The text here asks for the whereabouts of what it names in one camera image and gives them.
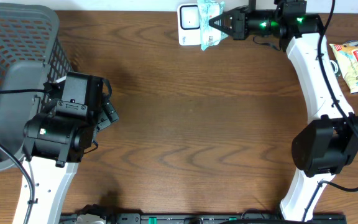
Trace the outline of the teal candy wrapper packet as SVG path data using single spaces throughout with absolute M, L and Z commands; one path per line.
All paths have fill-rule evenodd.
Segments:
M 225 2 L 213 0 L 197 0 L 201 49 L 205 51 L 208 47 L 218 45 L 228 35 L 209 25 L 209 20 L 224 12 Z

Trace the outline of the dark green round-label packet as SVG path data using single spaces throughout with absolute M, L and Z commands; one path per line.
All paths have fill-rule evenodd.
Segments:
M 330 62 L 331 62 L 331 66 L 333 68 L 333 72 L 334 72 L 335 76 L 337 78 L 340 77 L 342 75 L 342 73 L 341 73 L 341 69 L 339 67 L 337 60 L 330 60 Z

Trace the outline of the large white snack bag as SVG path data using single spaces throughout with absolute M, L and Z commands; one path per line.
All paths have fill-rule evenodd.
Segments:
M 330 44 L 350 93 L 358 93 L 358 40 Z

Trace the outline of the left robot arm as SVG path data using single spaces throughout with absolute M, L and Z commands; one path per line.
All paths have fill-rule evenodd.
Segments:
M 68 72 L 44 90 L 48 103 L 23 130 L 25 174 L 14 223 L 58 223 L 85 151 L 119 119 L 105 78 Z

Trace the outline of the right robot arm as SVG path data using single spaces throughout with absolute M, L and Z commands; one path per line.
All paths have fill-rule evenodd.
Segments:
M 342 94 L 326 46 L 328 23 L 306 11 L 306 1 L 276 1 L 274 10 L 258 10 L 255 1 L 208 18 L 210 27 L 234 40 L 273 35 L 291 61 L 303 92 L 307 126 L 294 138 L 295 175 L 279 213 L 241 223 L 344 223 L 344 218 L 314 215 L 325 187 L 358 152 L 358 115 Z

